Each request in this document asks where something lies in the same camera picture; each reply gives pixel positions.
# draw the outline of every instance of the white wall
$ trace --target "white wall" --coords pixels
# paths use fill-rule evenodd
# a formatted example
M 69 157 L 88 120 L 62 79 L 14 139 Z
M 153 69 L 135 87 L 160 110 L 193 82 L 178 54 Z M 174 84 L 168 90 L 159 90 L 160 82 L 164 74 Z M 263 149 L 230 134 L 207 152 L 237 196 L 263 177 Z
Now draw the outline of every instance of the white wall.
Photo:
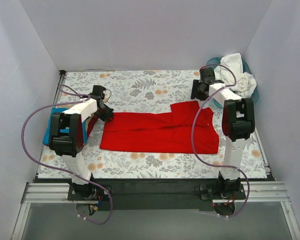
M 144 70 L 243 54 L 271 0 L 20 2 L 59 70 Z
M 37 166 L 21 147 L 21 128 L 35 109 L 54 99 L 59 73 L 19 1 L 0 0 L 0 240 L 10 239 L 26 182 Z M 48 112 L 26 131 L 37 158 Z
M 300 0 L 273 0 L 245 60 L 260 95 L 256 126 L 300 227 Z

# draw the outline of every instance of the floral tablecloth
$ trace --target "floral tablecloth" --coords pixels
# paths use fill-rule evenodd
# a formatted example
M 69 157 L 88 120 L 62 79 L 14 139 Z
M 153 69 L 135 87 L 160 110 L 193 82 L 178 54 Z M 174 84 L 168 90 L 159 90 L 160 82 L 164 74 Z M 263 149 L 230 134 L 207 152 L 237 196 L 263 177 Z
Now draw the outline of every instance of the floral tablecloth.
M 170 104 L 190 101 L 195 70 L 147 71 L 82 71 L 68 72 L 64 84 L 79 93 L 88 94 L 93 85 L 102 85 L 112 91 L 107 105 L 115 112 L 166 113 Z M 60 103 L 77 100 L 62 94 Z M 213 126 L 220 136 L 218 154 L 201 154 L 207 162 L 223 164 L 226 140 L 222 132 L 222 109 L 212 101 L 207 104 L 214 112 Z M 100 149 L 104 122 L 98 120 L 89 136 L 82 155 L 95 178 L 216 178 L 219 168 L 199 162 L 193 154 L 119 152 Z M 67 168 L 54 151 L 45 148 L 41 161 L 59 168 Z M 253 133 L 243 151 L 241 169 L 248 178 L 266 178 L 264 158 Z M 38 178 L 70 178 L 70 175 L 40 166 Z

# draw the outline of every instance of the dark red cloth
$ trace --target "dark red cloth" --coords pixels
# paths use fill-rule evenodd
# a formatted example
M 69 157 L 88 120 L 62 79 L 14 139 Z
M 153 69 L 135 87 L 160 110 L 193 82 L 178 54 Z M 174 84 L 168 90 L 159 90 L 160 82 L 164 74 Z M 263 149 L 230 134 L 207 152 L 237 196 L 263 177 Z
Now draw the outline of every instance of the dark red cloth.
M 124 152 L 192 154 L 191 128 L 199 110 L 197 101 L 170 105 L 171 112 L 116 112 L 104 125 L 101 149 Z M 194 130 L 195 149 L 199 154 L 216 154 L 219 136 L 213 124 L 213 111 L 201 111 Z

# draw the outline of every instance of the red cloth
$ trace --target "red cloth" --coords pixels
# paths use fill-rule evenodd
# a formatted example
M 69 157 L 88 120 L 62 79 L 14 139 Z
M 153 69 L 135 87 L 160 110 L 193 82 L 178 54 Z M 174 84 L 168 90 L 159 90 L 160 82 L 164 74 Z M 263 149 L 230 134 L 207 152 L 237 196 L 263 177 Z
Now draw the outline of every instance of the red cloth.
M 197 101 L 170 105 L 171 112 L 116 112 L 104 125 L 101 149 L 124 152 L 193 154 L 191 128 L 199 110 Z M 199 154 L 216 154 L 219 136 L 213 124 L 213 111 L 201 111 L 194 130 L 195 149 Z

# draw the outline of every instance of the white cloth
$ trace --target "white cloth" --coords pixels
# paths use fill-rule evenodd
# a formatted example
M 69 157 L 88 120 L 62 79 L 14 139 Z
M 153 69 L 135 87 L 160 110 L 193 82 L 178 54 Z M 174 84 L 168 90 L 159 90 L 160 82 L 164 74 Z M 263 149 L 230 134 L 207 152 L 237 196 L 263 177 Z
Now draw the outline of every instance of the white cloth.
M 250 98 L 254 92 L 257 82 L 253 75 L 243 72 L 243 64 L 240 53 L 234 53 L 221 58 L 220 64 L 228 67 L 236 78 L 236 85 L 230 89 L 243 98 Z M 232 74 L 224 67 L 217 66 L 214 69 L 215 79 L 224 81 L 226 85 L 235 82 Z

